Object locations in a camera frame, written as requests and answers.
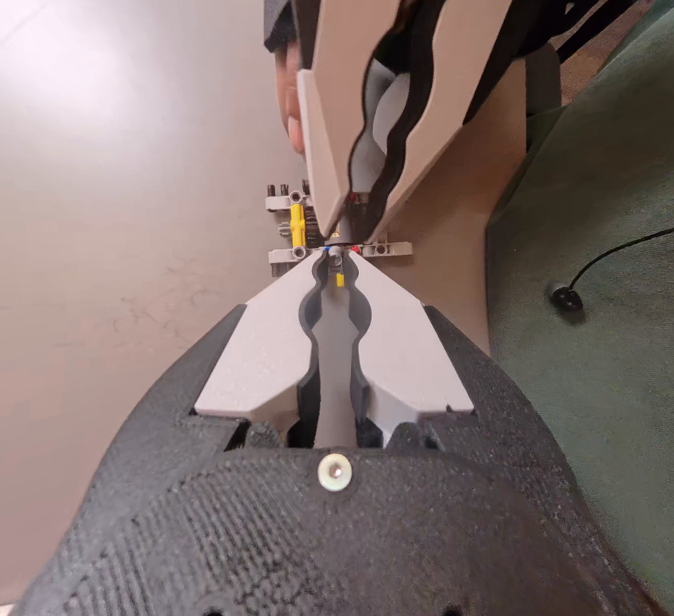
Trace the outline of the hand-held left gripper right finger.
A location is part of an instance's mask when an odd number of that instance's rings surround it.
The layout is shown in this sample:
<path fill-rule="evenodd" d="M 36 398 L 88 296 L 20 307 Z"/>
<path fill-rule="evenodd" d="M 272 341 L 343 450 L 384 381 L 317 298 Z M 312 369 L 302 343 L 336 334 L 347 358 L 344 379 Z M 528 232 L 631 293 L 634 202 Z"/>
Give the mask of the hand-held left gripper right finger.
<path fill-rule="evenodd" d="M 422 302 L 352 251 L 343 270 L 357 330 L 350 375 L 357 423 L 394 430 L 447 411 L 471 413 L 474 404 Z"/>

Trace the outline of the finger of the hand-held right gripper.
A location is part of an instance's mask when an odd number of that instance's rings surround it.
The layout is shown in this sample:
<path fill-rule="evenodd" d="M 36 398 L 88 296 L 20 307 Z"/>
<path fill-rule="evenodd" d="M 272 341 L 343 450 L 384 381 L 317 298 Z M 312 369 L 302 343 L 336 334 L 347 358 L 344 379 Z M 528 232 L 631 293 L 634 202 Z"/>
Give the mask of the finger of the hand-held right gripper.
<path fill-rule="evenodd" d="M 310 194 L 329 236 L 351 190 L 352 152 L 365 129 L 364 86 L 401 0 L 321 0 L 311 65 L 298 72 Z"/>
<path fill-rule="evenodd" d="M 361 218 L 361 240 L 391 222 L 462 129 L 512 0 L 428 0 L 410 37 L 409 72 L 376 107 L 385 151 Z"/>

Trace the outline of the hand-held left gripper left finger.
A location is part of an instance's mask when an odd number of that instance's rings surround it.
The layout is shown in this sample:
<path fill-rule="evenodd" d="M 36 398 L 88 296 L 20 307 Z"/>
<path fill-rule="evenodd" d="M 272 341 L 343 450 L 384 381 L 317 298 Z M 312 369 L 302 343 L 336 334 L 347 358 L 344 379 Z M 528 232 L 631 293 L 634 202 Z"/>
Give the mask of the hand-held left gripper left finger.
<path fill-rule="evenodd" d="M 204 385 L 198 415 L 315 430 L 321 402 L 313 332 L 322 317 L 327 253 L 312 254 L 244 306 Z"/>

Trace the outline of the small grey lego differential assembly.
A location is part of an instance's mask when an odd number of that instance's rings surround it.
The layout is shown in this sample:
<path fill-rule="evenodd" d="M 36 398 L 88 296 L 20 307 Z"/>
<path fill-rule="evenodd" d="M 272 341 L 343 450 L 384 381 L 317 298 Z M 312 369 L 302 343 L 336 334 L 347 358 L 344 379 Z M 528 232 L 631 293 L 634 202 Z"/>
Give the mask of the small grey lego differential assembly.
<path fill-rule="evenodd" d="M 308 180 L 303 180 L 299 190 L 282 183 L 266 187 L 265 209 L 276 217 L 278 234 L 286 247 L 268 252 L 272 276 L 278 278 L 299 262 L 313 254 L 321 254 L 331 247 L 340 247 L 373 261 L 412 256 L 413 245 L 408 241 L 389 241 L 387 232 L 380 233 L 374 241 L 357 241 L 354 228 L 358 217 L 365 212 L 368 194 L 351 192 L 344 213 L 333 231 L 324 236 L 318 225 L 316 209 L 309 190 Z"/>

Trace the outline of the person's right hand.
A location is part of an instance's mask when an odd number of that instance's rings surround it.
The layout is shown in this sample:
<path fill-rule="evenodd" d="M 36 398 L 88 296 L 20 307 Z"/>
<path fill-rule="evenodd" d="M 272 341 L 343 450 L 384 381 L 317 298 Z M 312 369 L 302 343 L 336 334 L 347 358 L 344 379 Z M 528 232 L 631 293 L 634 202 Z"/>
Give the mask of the person's right hand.
<path fill-rule="evenodd" d="M 300 119 L 297 73 L 300 64 L 298 43 L 292 41 L 274 54 L 276 94 L 284 130 L 294 152 L 304 156 L 305 142 Z"/>

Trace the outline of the person's green sweatshirt torso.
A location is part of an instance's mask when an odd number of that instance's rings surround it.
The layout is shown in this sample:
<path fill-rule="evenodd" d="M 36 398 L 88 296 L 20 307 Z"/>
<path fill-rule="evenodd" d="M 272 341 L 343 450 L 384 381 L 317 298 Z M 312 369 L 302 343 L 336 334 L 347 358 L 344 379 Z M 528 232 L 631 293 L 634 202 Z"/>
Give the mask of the person's green sweatshirt torso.
<path fill-rule="evenodd" d="M 491 354 L 603 536 L 673 614 L 673 0 L 657 0 L 529 152 L 487 227 Z"/>

